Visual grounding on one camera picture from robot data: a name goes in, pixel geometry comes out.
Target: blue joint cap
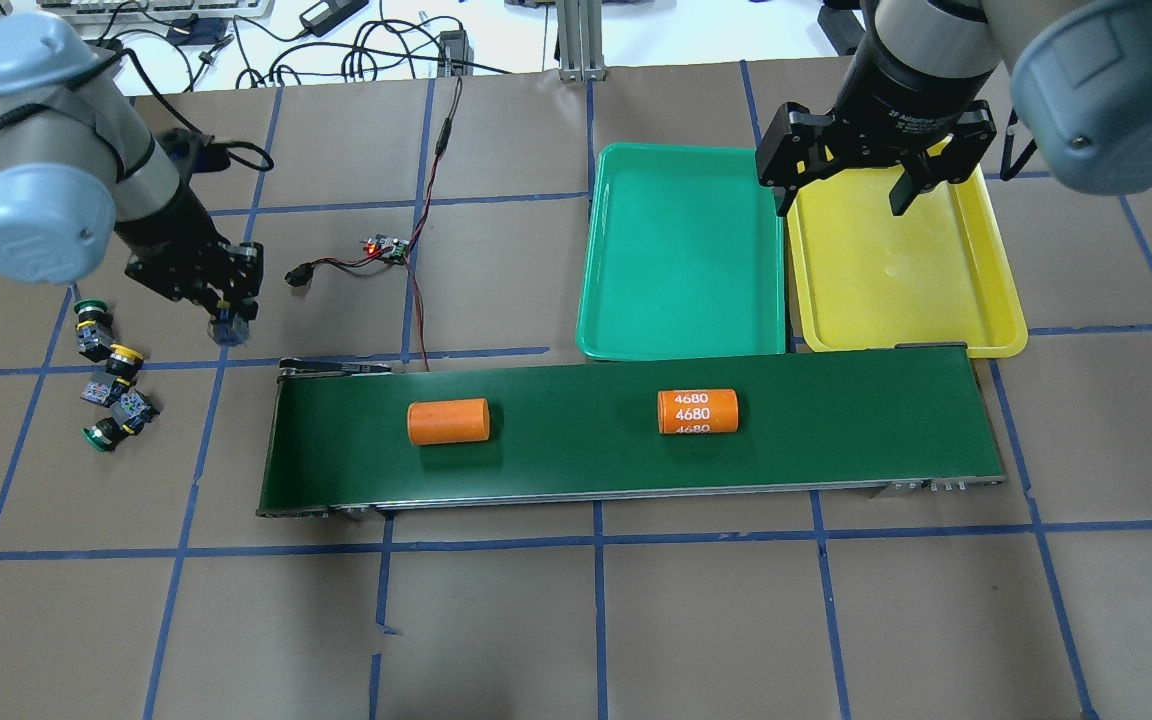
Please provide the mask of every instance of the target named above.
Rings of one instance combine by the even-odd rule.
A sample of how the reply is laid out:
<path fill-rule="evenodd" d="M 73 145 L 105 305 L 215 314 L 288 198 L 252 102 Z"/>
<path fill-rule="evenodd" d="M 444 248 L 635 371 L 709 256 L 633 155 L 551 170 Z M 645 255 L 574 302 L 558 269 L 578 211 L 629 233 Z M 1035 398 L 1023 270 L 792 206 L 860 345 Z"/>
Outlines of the blue joint cap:
<path fill-rule="evenodd" d="M 33 162 L 0 173 L 0 275 L 70 283 L 105 258 L 114 199 L 90 173 Z"/>
<path fill-rule="evenodd" d="M 65 82 L 99 61 L 56 15 L 20 13 L 0 18 L 0 99 Z"/>

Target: yellow plastic bin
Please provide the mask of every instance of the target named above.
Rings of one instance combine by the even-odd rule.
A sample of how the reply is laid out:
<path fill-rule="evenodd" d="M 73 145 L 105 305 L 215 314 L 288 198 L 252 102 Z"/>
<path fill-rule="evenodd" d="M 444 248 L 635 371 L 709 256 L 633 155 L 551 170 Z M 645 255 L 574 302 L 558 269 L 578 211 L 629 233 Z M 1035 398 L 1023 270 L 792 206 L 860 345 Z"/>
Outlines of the yellow plastic bin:
<path fill-rule="evenodd" d="M 1010 357 L 1029 341 L 980 169 L 892 217 L 900 168 L 850 169 L 808 184 L 786 218 L 788 252 L 814 351 L 967 342 Z"/>

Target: orange cylinder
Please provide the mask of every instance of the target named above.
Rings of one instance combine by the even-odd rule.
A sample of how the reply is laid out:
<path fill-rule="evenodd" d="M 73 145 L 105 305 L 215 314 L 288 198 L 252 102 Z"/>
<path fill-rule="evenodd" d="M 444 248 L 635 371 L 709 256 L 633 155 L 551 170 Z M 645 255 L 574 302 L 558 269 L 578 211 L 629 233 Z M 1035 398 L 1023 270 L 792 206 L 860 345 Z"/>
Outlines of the orange cylinder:
<path fill-rule="evenodd" d="M 412 402 L 407 407 L 407 439 L 412 445 L 483 442 L 492 435 L 485 397 Z"/>
<path fill-rule="evenodd" d="M 662 389 L 657 393 L 660 434 L 733 433 L 740 427 L 736 391 Z"/>

